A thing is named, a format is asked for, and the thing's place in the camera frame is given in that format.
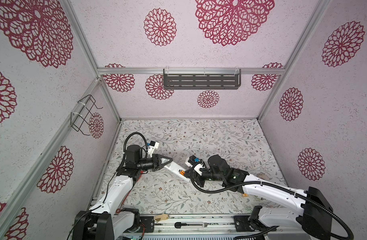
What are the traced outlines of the white remote control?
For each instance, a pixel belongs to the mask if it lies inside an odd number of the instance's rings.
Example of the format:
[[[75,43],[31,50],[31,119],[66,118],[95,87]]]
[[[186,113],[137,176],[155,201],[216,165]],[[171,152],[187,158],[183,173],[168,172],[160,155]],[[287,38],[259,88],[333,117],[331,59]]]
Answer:
[[[165,166],[164,167],[165,169],[169,170],[171,173],[173,173],[176,177],[178,177],[179,179],[189,183],[190,182],[190,179],[185,177],[185,175],[181,175],[179,173],[179,171],[184,171],[185,172],[185,169],[183,167],[181,167],[180,165],[178,165],[177,163],[175,162],[172,162],[170,163],[169,165]]]

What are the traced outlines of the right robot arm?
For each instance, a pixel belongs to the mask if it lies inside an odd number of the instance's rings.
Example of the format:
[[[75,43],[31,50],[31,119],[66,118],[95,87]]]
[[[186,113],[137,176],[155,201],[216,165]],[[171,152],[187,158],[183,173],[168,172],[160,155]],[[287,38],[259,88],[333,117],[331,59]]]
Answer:
[[[199,188],[203,188],[206,181],[221,181],[223,188],[230,192],[261,197],[286,208],[274,211],[255,206],[249,215],[235,218],[238,232],[264,232],[276,226],[302,229],[319,240],[331,238],[332,217],[325,210],[333,209],[318,189],[281,190],[280,185],[230,167],[219,155],[211,156],[207,163],[190,156],[185,163],[189,167],[185,177]],[[321,204],[324,210],[311,204],[311,200]]]

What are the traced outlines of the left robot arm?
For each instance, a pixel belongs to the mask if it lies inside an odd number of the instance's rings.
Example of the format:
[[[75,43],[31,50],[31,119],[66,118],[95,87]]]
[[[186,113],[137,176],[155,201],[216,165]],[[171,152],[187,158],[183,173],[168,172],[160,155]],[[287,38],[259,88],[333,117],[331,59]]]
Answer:
[[[127,230],[138,230],[141,225],[139,210],[124,209],[118,214],[116,210],[143,172],[159,171],[172,162],[172,158],[154,153],[146,153],[143,158],[140,146],[127,147],[113,184],[88,211],[76,215],[68,237],[72,240],[116,240]]]

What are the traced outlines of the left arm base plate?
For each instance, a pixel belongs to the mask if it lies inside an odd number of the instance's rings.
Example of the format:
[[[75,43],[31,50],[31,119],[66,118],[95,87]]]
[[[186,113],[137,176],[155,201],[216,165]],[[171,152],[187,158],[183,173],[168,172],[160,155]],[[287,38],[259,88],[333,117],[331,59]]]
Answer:
[[[154,232],[154,217],[153,216],[136,216],[134,219],[133,233],[153,233]]]

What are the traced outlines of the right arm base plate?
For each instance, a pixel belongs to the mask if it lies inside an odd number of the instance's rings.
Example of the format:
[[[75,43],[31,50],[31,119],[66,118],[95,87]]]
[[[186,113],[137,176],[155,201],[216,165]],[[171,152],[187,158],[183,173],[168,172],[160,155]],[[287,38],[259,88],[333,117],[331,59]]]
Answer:
[[[260,231],[260,222],[250,215],[234,216],[234,224],[237,232]]]

